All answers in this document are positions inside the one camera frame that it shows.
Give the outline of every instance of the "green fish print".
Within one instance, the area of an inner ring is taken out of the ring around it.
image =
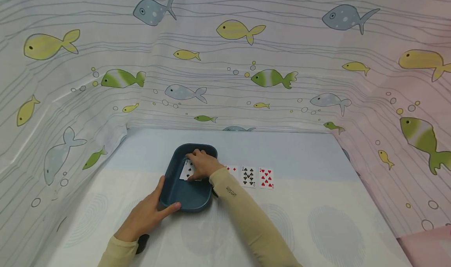
[[[138,72],[134,77],[130,72],[122,69],[108,70],[102,78],[101,85],[113,88],[125,88],[127,86],[137,83],[140,87],[144,86],[146,73],[144,71]]]
[[[83,166],[83,170],[88,169],[89,167],[92,167],[99,160],[99,158],[102,154],[108,154],[105,151],[105,146],[103,146],[103,148],[100,151],[91,154],[89,159],[86,161],[85,166]]]
[[[251,80],[255,84],[262,87],[271,87],[282,83],[285,88],[291,89],[291,82],[297,80],[297,74],[298,73],[296,71],[290,72],[287,76],[285,76],[285,78],[283,78],[282,75],[275,69],[265,69],[252,76]]]
[[[429,169],[433,175],[437,175],[441,164],[451,170],[451,152],[437,152],[437,139],[429,122],[413,117],[403,117],[400,122],[407,143],[429,154]]]
[[[210,117],[210,116],[206,116],[206,115],[199,115],[196,116],[195,119],[197,121],[201,121],[201,122],[205,122],[205,121],[213,121],[214,123],[216,123],[216,118],[217,117]]]
[[[330,130],[338,129],[338,134],[341,134],[343,131],[346,131],[343,127],[335,125],[332,121],[326,122],[323,125],[324,127],[329,128]]]

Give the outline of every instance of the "dark blue tray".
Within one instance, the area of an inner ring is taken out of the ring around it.
[[[172,155],[164,175],[165,180],[160,195],[160,204],[164,207],[168,207],[174,202],[180,202],[182,204],[180,211],[199,212],[204,210],[210,202],[212,187],[208,178],[200,182],[179,179],[185,160],[187,160],[185,155],[193,152],[196,148],[200,151],[204,150],[213,157],[218,157],[216,148],[210,145],[184,144],[179,146]]]

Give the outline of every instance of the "beige sleeve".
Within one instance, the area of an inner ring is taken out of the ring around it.
[[[210,183],[262,267],[302,267],[272,221],[225,167],[210,176]]]
[[[110,238],[98,267],[128,267],[138,249],[138,241],[131,243]]]

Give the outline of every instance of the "hand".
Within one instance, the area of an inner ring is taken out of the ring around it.
[[[180,202],[175,202],[162,211],[157,211],[158,199],[163,189],[164,176],[160,177],[155,190],[139,202],[130,212],[114,237],[124,242],[134,242],[141,235],[152,230],[161,220],[179,210]]]
[[[217,169],[224,167],[216,158],[208,155],[203,150],[199,151],[198,149],[195,149],[193,153],[187,154],[186,157],[189,158],[195,166],[195,173],[188,178],[188,181],[210,177]]]

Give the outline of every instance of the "fabric backdrop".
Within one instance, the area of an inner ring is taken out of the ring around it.
[[[32,264],[127,127],[332,131],[396,237],[451,223],[450,9],[0,0],[0,257]]]

